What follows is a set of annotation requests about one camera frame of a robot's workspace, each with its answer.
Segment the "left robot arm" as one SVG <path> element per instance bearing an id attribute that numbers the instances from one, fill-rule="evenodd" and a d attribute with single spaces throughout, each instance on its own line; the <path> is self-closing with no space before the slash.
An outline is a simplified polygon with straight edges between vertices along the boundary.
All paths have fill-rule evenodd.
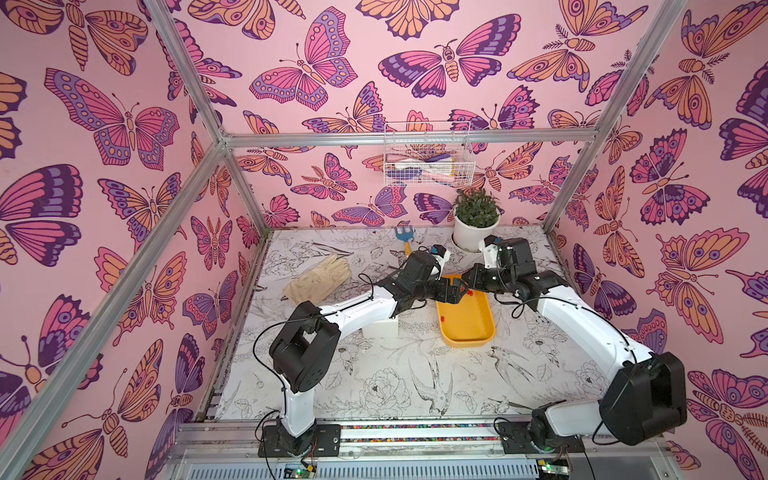
<path id="1" fill-rule="evenodd" d="M 448 258 L 443 248 L 417 250 L 399 268 L 372 281 L 365 293 L 327 306 L 304 301 L 287 320 L 271 326 L 280 331 L 269 347 L 270 361 L 260 365 L 279 379 L 284 408 L 274 429 L 262 434 L 265 448 L 274 445 L 298 457 L 316 444 L 314 390 L 328 373 L 340 340 L 373 323 L 396 319 L 417 301 L 460 303 L 469 286 L 442 275 Z"/>

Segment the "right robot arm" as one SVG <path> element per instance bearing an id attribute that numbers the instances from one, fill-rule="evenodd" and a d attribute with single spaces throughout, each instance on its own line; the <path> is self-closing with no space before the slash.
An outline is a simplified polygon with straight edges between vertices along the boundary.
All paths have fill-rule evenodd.
<path id="1" fill-rule="evenodd" d="M 554 323 L 590 356 L 606 388 L 581 401 L 562 401 L 532 413 L 532 443 L 545 450 L 566 437 L 610 435 L 635 446 L 687 422 L 684 365 L 657 354 L 614 327 L 557 273 L 538 270 L 524 238 L 488 235 L 483 260 L 462 275 L 476 291 L 510 294 Z"/>

